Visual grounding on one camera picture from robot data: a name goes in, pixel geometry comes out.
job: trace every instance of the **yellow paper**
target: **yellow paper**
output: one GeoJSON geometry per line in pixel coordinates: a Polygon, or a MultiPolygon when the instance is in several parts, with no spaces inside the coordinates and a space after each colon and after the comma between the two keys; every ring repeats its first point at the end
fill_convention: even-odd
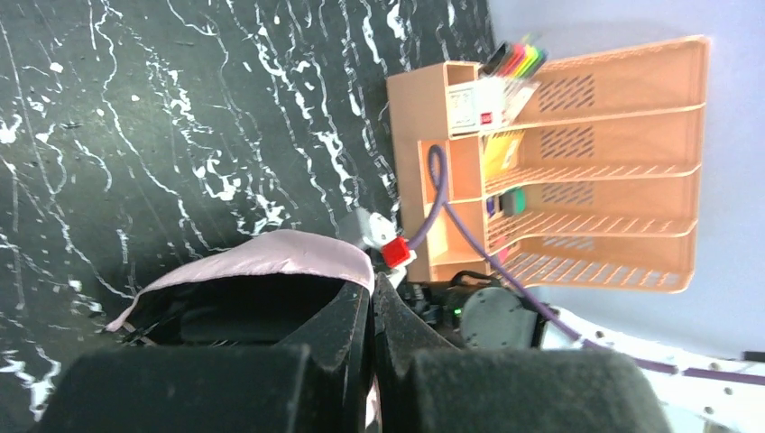
{"type": "Polygon", "coordinates": [[[491,178],[518,165],[518,147],[523,131],[492,134],[485,138],[484,176],[491,178]]]}

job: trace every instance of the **black electronic device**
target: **black electronic device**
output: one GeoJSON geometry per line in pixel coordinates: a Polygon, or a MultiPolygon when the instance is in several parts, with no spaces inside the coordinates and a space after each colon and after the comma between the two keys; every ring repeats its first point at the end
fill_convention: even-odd
{"type": "Polygon", "coordinates": [[[449,343],[463,348],[529,348],[542,321],[521,297],[494,277],[459,272],[451,281],[399,287],[401,299],[449,343]]]}
{"type": "MultiPolygon", "coordinates": [[[[356,433],[363,431],[373,360],[384,431],[669,433],[648,380],[625,355],[457,350],[420,318],[433,307],[462,309],[450,323],[465,328],[473,304],[507,308],[511,298],[499,290],[514,294],[498,281],[463,274],[406,289],[415,313],[380,273],[373,315],[367,315],[366,288],[324,282],[335,296],[323,308],[321,299],[314,299],[311,308],[318,312],[272,346],[263,343],[289,332],[307,314],[305,306],[263,332],[260,326],[269,316],[247,319],[236,313],[242,306],[201,302],[194,300],[199,295],[194,290],[181,290],[173,297],[172,314],[154,321],[161,323],[154,329],[165,328],[165,337],[176,333],[173,341],[198,344],[236,336],[242,344],[125,347],[82,356],[62,378],[34,431],[356,433]],[[232,333],[232,327],[241,329],[232,333]]],[[[321,291],[313,284],[322,281],[274,276],[242,283],[257,286],[251,290],[303,283],[303,290],[321,291]]],[[[516,300],[512,305],[525,309],[522,299],[516,300]]],[[[488,341],[479,340],[480,345],[488,341]]]]}
{"type": "Polygon", "coordinates": [[[507,56],[508,46],[509,45],[506,41],[500,43],[500,46],[497,47],[496,51],[494,51],[492,57],[490,57],[489,60],[478,70],[481,76],[485,77],[492,75],[497,70],[497,68],[502,64],[502,60],[504,60],[507,56]]]}

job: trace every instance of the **light blue wall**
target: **light blue wall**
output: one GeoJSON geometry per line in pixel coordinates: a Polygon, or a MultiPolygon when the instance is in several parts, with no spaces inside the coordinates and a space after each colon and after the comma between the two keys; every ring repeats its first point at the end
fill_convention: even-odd
{"type": "Polygon", "coordinates": [[[765,3],[490,0],[497,40],[532,32],[553,58],[692,34],[712,38],[696,276],[678,295],[548,289],[635,336],[738,356],[765,350],[765,3]]]}

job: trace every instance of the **red component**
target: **red component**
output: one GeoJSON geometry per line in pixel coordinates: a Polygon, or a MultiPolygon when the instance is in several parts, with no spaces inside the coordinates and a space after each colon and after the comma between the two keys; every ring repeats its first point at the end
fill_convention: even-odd
{"type": "Polygon", "coordinates": [[[396,237],[388,244],[384,245],[380,252],[382,253],[382,258],[385,260],[385,264],[391,269],[405,263],[411,257],[409,246],[406,245],[406,240],[401,236],[396,237]]]}

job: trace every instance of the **black foam pad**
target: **black foam pad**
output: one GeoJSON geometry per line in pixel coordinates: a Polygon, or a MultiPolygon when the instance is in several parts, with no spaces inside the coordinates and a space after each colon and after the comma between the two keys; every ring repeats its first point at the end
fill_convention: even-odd
{"type": "Polygon", "coordinates": [[[408,382],[410,431],[671,432],[648,380],[612,352],[420,351],[408,382]]]}
{"type": "Polygon", "coordinates": [[[80,357],[35,431],[331,429],[331,390],[305,345],[127,347],[80,357]]]}

